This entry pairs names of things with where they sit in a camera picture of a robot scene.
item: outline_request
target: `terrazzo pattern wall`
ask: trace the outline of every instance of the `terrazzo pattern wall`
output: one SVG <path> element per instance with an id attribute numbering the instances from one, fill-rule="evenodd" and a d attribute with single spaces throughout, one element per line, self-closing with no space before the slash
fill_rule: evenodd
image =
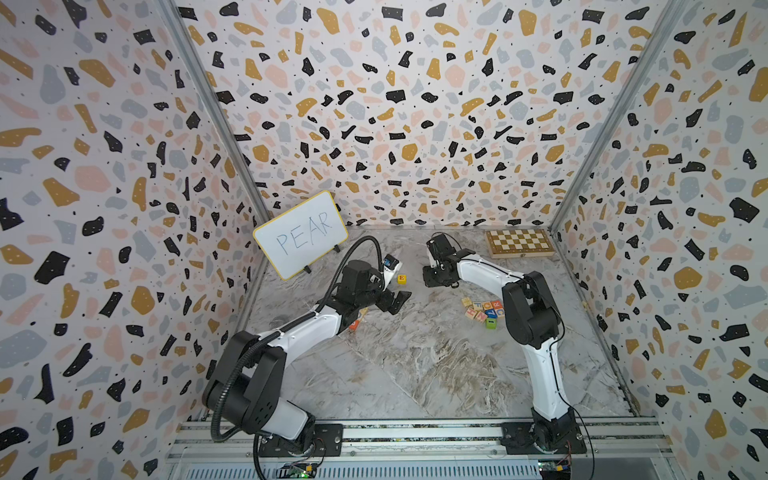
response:
<path id="1" fill-rule="evenodd" d="M 768 2 L 691 2 L 558 233 L 689 478 L 768 475 Z"/>
<path id="2" fill-rule="evenodd" d="M 154 4 L 0 14 L 0 477 L 160 478 L 252 208 Z"/>
<path id="3" fill-rule="evenodd" d="M 277 215 L 542 225 L 666 4 L 179 0 Z"/>

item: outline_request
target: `wire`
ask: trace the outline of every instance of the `wire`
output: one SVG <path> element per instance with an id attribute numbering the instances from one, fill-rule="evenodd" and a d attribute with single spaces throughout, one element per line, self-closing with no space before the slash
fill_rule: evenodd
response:
<path id="1" fill-rule="evenodd" d="M 450 233 L 446 233 L 446 232 L 434 232 L 430 238 L 434 238 L 434 237 L 435 237 L 435 235 L 439 235 L 439 234 L 441 234 L 441 233 L 442 233 L 443 235 L 447 236 L 447 237 L 451 237 L 451 240 L 453 240 L 454 242 L 456 242 L 456 245 L 458 245 L 458 249 L 459 249 L 459 250 L 461 250 L 461 249 L 463 248 L 463 247 L 462 247 L 462 245 L 461 245 L 461 244 L 458 242 L 458 240 L 456 240 L 456 239 L 453 237 L 453 235 L 451 235 Z"/>
<path id="2" fill-rule="evenodd" d="M 323 462 L 326 461 L 326 452 L 328 451 L 325 441 L 320 437 L 318 437 L 317 440 L 320 440 L 323 443 L 323 457 L 320 459 L 320 463 L 318 463 L 315 468 L 319 468 L 323 464 Z"/>
<path id="3" fill-rule="evenodd" d="M 565 457 L 561 458 L 560 461 L 557 463 L 557 465 L 560 465 L 565 460 L 568 460 L 566 465 L 571 466 L 571 463 L 573 462 L 573 457 L 571 456 L 571 441 L 566 440 L 565 443 L 568 444 L 568 454 Z"/>
<path id="4" fill-rule="evenodd" d="M 564 323 L 563 323 L 563 336 L 565 336 L 565 324 Z M 571 410 L 576 412 L 576 415 L 578 415 L 578 419 L 581 420 L 581 424 L 584 426 L 584 433 L 587 434 L 587 439 L 589 440 L 589 449 L 592 451 L 592 473 L 589 475 L 589 479 L 588 479 L 588 480 L 592 480 L 592 478 L 594 477 L 594 445 L 592 445 L 592 437 L 591 437 L 591 435 L 589 435 L 589 429 L 587 428 L 587 424 L 584 423 L 584 419 L 581 417 L 581 413 L 579 413 L 578 410 L 575 409 L 573 405 L 568 403 L 568 401 L 563 397 L 562 393 L 560 393 L 560 386 L 558 385 L 558 371 L 554 367 L 554 358 L 552 358 L 552 346 L 555 343 L 556 342 L 553 342 L 549 346 L 549 362 L 550 362 L 550 364 L 552 364 L 552 373 L 554 374 L 554 387 L 555 387 L 555 389 L 558 392 L 558 396 L 560 397 L 560 400 L 562 400 L 565 405 L 571 407 Z"/>
<path id="5" fill-rule="evenodd" d="M 290 463 L 290 465 L 291 465 L 291 466 L 293 466 L 293 467 L 295 467 L 296 465 L 298 465 L 298 464 L 300 464 L 300 463 L 302 463 L 302 462 L 306 462 L 307 460 L 309 460 L 309 459 L 310 459 L 310 457 L 312 456 L 312 454 L 315 452 L 315 449 L 314 449 L 314 448 L 315 448 L 315 442 L 314 442 L 314 440 L 313 440 L 313 441 L 312 441 L 312 451 L 311 451 L 311 452 L 310 452 L 310 453 L 309 453 L 309 454 L 308 454 L 306 457 L 304 457 L 304 458 L 301 458 L 301 459 L 299 459 L 299 460 L 296 460 L 295 462 L 291 462 L 291 463 Z"/>
<path id="6" fill-rule="evenodd" d="M 256 469 L 256 475 L 259 480 L 266 480 L 264 472 L 261 471 L 261 464 L 259 463 L 259 445 L 261 444 L 261 435 L 253 436 L 253 467 Z"/>
<path id="7" fill-rule="evenodd" d="M 513 276 L 513 277 L 518 278 L 520 280 L 525 280 L 525 278 L 517 276 L 517 275 L 512 275 L 509 271 L 503 270 L 503 269 L 497 267 L 496 265 L 494 265 L 493 263 L 488 263 L 488 262 L 483 262 L 483 261 L 480 261 L 479 263 L 481 263 L 483 265 L 486 265 L 486 266 L 489 266 L 491 268 L 495 268 L 496 270 L 498 270 L 498 271 L 500 271 L 502 273 L 505 273 L 508 276 Z M 526 283 L 528 284 L 529 287 L 531 287 L 537 293 L 537 295 L 539 295 L 541 297 L 541 293 L 539 293 L 538 289 L 532 283 L 529 283 L 528 281 L 526 281 Z M 589 440 L 589 448 L 590 448 L 590 450 L 592 452 L 592 473 L 589 475 L 589 479 L 588 479 L 588 480 L 592 480 L 592 478 L 594 477 L 594 446 L 592 445 L 592 437 L 589 435 L 589 429 L 587 429 L 587 425 L 584 423 L 584 419 L 581 417 L 581 413 L 579 413 L 578 410 L 575 409 L 573 405 L 568 403 L 568 401 L 566 401 L 565 398 L 563 397 L 563 395 L 560 393 L 560 386 L 558 384 L 558 371 L 557 371 L 557 368 L 555 367 L 555 364 L 554 364 L 554 358 L 552 357 L 552 347 L 555 346 L 558 342 L 560 342 L 565 337 L 565 321 L 563 321 L 563 317 L 560 315 L 560 312 L 558 311 L 557 306 L 553 304 L 553 305 L 551 305 L 551 307 L 552 307 L 552 311 L 554 312 L 555 317 L 557 317 L 557 319 L 560 321 L 560 324 L 563 327 L 563 331 L 562 331 L 561 335 L 554 342 L 552 342 L 552 344 L 550 344 L 550 346 L 549 346 L 549 361 L 552 364 L 552 373 L 554 374 L 554 386 L 557 389 L 558 396 L 560 397 L 560 400 L 562 400 L 563 403 L 565 403 L 565 405 L 571 407 L 571 409 L 574 412 L 576 412 L 576 415 L 578 415 L 579 420 L 581 420 L 581 424 L 584 426 L 584 432 L 587 434 L 587 439 Z"/>
<path id="8" fill-rule="evenodd" d="M 264 346 L 266 346 L 267 343 L 271 342 L 272 340 L 274 340 L 279 336 L 280 336 L 279 332 L 272 332 L 270 335 L 267 335 L 264 338 L 259 339 L 258 342 L 254 343 L 253 346 L 251 346 L 239 359 L 237 359 L 237 363 L 235 363 L 235 366 L 232 369 L 232 372 L 230 372 L 230 376 L 227 377 L 227 381 L 223 384 L 223 388 L 221 389 L 219 398 L 216 401 L 216 405 L 214 406 L 214 413 L 210 419 L 210 437 L 214 442 L 224 442 L 226 440 L 229 440 L 230 438 L 232 438 L 232 435 L 238 433 L 241 430 L 239 426 L 234 426 L 231 429 L 227 430 L 224 434 L 221 433 L 221 416 L 224 411 L 224 404 L 227 402 L 227 397 L 230 394 L 230 390 L 232 389 L 232 386 L 235 384 L 235 380 L 237 380 L 237 377 L 242 373 L 245 365 L 250 364 L 253 361 L 253 358 L 256 356 L 256 354 L 262 348 L 264 348 Z"/>
<path id="9" fill-rule="evenodd" d="M 333 293 L 333 289 L 338 286 L 336 281 L 339 279 L 339 275 L 341 275 L 341 272 L 344 266 L 346 265 L 347 260 L 349 260 L 349 257 L 352 256 L 352 253 L 357 249 L 357 247 L 359 247 L 361 243 L 364 243 L 366 241 L 373 242 L 373 246 L 376 248 L 376 269 L 379 271 L 379 274 L 381 276 L 380 278 L 382 280 L 382 285 L 383 285 L 384 263 L 382 262 L 381 245 L 379 245 L 379 241 L 375 237 L 371 237 L 370 235 L 365 235 L 364 237 L 360 237 L 344 254 L 344 258 L 342 258 L 341 263 L 339 263 L 339 267 L 336 268 L 336 272 L 333 274 L 331 283 L 330 285 L 328 285 L 328 290 L 326 291 L 326 294 L 323 295 L 323 299 L 320 300 L 320 302 L 317 304 L 317 308 L 314 309 L 315 313 L 320 313 L 320 310 L 322 310 L 323 307 L 328 303 L 328 301 L 331 298 L 331 294 Z"/>

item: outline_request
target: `gray marble surface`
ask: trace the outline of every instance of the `gray marble surface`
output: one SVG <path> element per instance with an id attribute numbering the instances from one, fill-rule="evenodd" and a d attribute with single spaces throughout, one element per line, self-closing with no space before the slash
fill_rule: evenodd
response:
<path id="1" fill-rule="evenodd" d="M 342 253 L 365 234 L 376 237 L 382 255 L 403 262 L 404 286 L 413 292 L 396 316 L 372 307 L 357 331 L 320 343 L 286 368 L 283 397 L 321 419 L 526 417 L 532 390 L 522 349 L 506 328 L 486 329 L 467 319 L 461 303 L 493 300 L 466 282 L 457 289 L 427 288 L 422 266 L 431 229 L 349 229 Z M 448 230 L 463 247 L 489 258 L 483 230 Z M 329 253 L 282 281 L 272 266 L 257 294 L 247 329 L 258 333 L 305 313 L 325 293 L 342 258 Z M 371 243 L 352 258 L 375 263 Z M 555 255 L 493 262 L 511 270 L 541 272 L 564 316 L 559 357 L 568 401 L 583 416 L 631 415 L 616 377 L 598 343 L 567 266 Z"/>

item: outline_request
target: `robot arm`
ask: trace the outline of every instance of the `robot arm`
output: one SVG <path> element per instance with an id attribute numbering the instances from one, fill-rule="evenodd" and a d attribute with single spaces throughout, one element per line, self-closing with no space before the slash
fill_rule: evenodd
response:
<path id="1" fill-rule="evenodd" d="M 233 335 L 204 390 L 204 404 L 214 409 L 241 357 L 260 339 L 275 336 L 251 364 L 245 365 L 247 369 L 256 366 L 253 374 L 241 372 L 225 394 L 221 416 L 246 433 L 278 435 L 289 452 L 305 452 L 314 439 L 315 418 L 280 398 L 285 367 L 318 343 L 347 329 L 364 307 L 375 304 L 393 315 L 399 312 L 411 293 L 401 290 L 396 296 L 387 287 L 401 266 L 391 255 L 382 262 L 383 272 L 363 260 L 350 260 L 342 270 L 336 293 L 322 307 L 315 304 L 279 329 L 258 335 L 246 331 Z"/>
<path id="2" fill-rule="evenodd" d="M 578 426 L 563 389 L 555 346 L 559 312 L 546 280 L 539 272 L 507 270 L 469 249 L 456 251 L 442 233 L 430 239 L 427 247 L 430 264 L 423 268 L 426 286 L 457 287 L 459 280 L 465 280 L 502 299 L 507 331 L 520 344 L 528 362 L 536 444 L 548 451 L 557 449 Z"/>

